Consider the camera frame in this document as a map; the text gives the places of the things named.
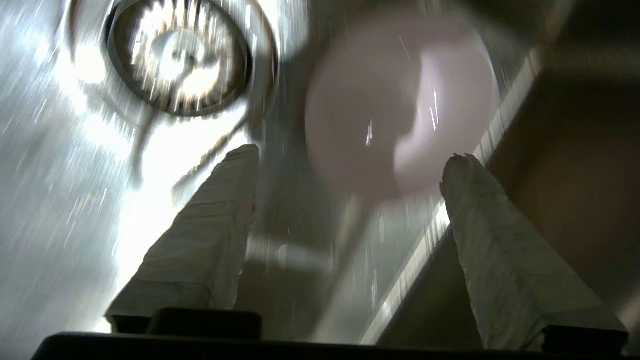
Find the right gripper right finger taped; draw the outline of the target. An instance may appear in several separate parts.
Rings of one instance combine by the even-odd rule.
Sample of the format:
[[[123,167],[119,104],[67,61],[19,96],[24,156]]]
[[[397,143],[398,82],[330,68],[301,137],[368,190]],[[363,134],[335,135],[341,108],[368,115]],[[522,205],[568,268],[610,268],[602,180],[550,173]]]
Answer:
[[[487,350],[622,352],[629,333],[471,153],[453,155],[445,201]]]

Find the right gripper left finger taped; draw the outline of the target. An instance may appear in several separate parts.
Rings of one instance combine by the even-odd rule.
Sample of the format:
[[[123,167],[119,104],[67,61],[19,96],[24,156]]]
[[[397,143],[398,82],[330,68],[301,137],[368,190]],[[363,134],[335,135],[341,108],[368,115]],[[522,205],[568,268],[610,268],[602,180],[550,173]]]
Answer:
[[[110,303],[112,332],[141,334],[163,309],[231,310],[254,219],[259,148],[242,145],[215,166]]]

